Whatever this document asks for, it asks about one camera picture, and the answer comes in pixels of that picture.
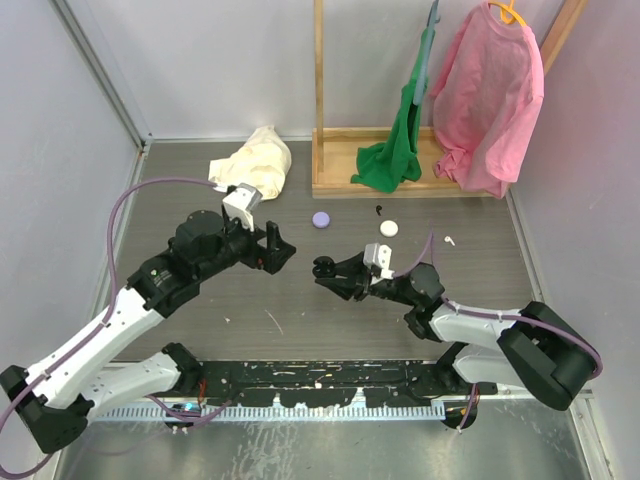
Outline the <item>cream cloth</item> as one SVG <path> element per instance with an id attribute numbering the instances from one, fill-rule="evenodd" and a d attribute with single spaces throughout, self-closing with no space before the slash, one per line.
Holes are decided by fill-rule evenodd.
<path id="1" fill-rule="evenodd" d="M 292 164 L 289 147 L 273 125 L 257 128 L 249 139 L 227 158 L 211 160 L 208 180 L 220 188 L 255 187 L 263 200 L 276 199 L 282 192 Z"/>

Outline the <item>purple earbud charging case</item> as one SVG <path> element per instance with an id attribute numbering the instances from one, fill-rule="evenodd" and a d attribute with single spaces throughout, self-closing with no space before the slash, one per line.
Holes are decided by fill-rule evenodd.
<path id="1" fill-rule="evenodd" d="M 318 229 L 325 229 L 331 223 L 331 217 L 327 212 L 318 211 L 312 215 L 312 225 Z"/>

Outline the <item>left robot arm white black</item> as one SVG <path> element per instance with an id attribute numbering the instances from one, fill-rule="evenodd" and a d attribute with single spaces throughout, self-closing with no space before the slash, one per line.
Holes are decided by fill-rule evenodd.
<path id="1" fill-rule="evenodd" d="M 1 386 L 44 454 L 73 443 L 101 414 L 155 393 L 194 393 L 201 363 L 181 344 L 123 370 L 103 367 L 142 334 L 197 297 L 206 280 L 242 263 L 269 274 L 295 254 L 279 227 L 245 227 L 238 218 L 196 211 L 180 224 L 168 247 L 141 264 L 106 308 L 54 353 L 28 368 L 12 365 Z"/>

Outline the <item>black earbud charging case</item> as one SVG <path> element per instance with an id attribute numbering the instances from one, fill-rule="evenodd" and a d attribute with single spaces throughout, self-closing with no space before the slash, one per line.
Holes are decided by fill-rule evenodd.
<path id="1" fill-rule="evenodd" d="M 312 273 L 316 279 L 336 277 L 336 263 L 329 256 L 319 256 L 313 261 Z"/>

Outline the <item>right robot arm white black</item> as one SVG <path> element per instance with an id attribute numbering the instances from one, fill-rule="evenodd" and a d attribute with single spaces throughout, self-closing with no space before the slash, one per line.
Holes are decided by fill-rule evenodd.
<path id="1" fill-rule="evenodd" d="M 602 373 L 595 348 L 546 304 L 474 309 L 446 298 L 433 265 L 418 261 L 402 273 L 389 266 L 390 251 L 384 248 L 339 262 L 320 256 L 312 272 L 316 284 L 345 300 L 376 297 L 408 306 L 404 320 L 417 338 L 454 344 L 438 370 L 447 392 L 459 394 L 478 383 L 512 385 L 564 411 Z"/>

